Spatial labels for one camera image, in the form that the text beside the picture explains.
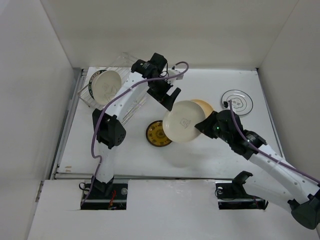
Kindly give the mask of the yellow bear plate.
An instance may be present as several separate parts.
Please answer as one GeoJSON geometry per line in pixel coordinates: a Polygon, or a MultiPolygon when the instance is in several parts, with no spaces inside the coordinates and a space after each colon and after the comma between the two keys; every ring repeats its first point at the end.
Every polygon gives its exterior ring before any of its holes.
{"type": "Polygon", "coordinates": [[[210,116],[211,113],[214,111],[214,108],[204,100],[192,99],[191,101],[198,104],[202,108],[206,118],[210,116]]]}

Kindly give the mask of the cream plate square logo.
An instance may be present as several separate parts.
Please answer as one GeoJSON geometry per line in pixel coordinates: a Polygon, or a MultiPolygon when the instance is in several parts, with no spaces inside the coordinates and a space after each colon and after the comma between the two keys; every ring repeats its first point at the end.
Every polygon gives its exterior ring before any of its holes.
{"type": "Polygon", "coordinates": [[[195,125],[205,119],[205,112],[197,103],[183,100],[174,103],[172,110],[165,113],[162,127],[165,135],[171,141],[187,143],[201,134],[195,125]]]}

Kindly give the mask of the yellow patterned plate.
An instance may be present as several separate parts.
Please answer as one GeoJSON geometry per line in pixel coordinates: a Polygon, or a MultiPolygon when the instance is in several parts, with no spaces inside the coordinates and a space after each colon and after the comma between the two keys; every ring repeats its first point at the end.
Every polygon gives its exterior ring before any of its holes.
{"type": "Polygon", "coordinates": [[[172,143],[164,132],[162,120],[151,122],[146,128],[145,137],[149,144],[157,148],[166,147],[172,143]]]}

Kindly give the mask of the white plate black rim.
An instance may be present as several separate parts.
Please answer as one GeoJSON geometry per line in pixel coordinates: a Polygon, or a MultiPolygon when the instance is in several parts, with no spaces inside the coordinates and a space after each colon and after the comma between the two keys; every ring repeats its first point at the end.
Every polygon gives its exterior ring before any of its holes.
{"type": "Polygon", "coordinates": [[[248,115],[253,110],[253,100],[241,90],[228,90],[221,97],[221,104],[232,103],[232,109],[238,116],[248,115]]]}

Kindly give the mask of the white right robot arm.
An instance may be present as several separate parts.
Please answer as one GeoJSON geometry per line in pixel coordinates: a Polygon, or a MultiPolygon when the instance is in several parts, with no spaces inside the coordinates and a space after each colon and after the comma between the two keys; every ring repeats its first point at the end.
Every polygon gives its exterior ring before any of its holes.
{"type": "Polygon", "coordinates": [[[303,227],[314,230],[320,223],[320,181],[279,157],[257,133],[246,130],[232,109],[213,111],[195,128],[211,139],[221,139],[231,150],[260,167],[283,189],[259,187],[257,194],[289,211],[303,227]]]}

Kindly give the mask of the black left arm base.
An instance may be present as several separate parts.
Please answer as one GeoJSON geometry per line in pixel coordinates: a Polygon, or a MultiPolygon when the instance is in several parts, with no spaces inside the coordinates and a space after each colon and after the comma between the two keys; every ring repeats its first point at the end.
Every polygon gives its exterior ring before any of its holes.
{"type": "Polygon", "coordinates": [[[89,182],[81,182],[79,184],[79,188],[82,191],[81,210],[122,211],[127,209],[129,182],[126,179],[115,179],[108,195],[94,187],[90,191],[90,186],[89,182]]]}

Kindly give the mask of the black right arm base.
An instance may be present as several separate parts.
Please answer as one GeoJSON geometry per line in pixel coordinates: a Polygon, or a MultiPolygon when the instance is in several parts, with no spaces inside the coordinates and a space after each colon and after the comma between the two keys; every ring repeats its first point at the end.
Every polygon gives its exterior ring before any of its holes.
{"type": "Polygon", "coordinates": [[[219,210],[266,210],[267,200],[249,195],[244,189],[246,180],[252,176],[252,173],[242,171],[233,179],[215,182],[214,195],[219,210]]]}

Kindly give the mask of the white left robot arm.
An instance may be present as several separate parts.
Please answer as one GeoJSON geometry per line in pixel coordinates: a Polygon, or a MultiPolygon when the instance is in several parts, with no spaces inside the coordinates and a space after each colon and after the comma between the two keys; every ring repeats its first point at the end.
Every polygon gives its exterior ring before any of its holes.
{"type": "Polygon", "coordinates": [[[95,154],[95,144],[104,145],[110,150],[123,142],[126,136],[124,122],[129,117],[129,112],[138,105],[141,95],[150,95],[165,109],[171,111],[181,92],[180,88],[176,88],[172,94],[168,94],[173,86],[170,80],[175,80],[183,74],[176,71],[168,73],[168,61],[159,53],[154,53],[147,61],[138,59],[131,66],[130,72],[140,74],[142,79],[129,81],[116,70],[107,69],[89,83],[94,100],[103,106],[102,109],[96,108],[92,113],[94,133],[91,155],[99,162],[91,178],[90,189],[103,199],[109,197],[112,192],[114,160],[106,153],[95,154]]]}

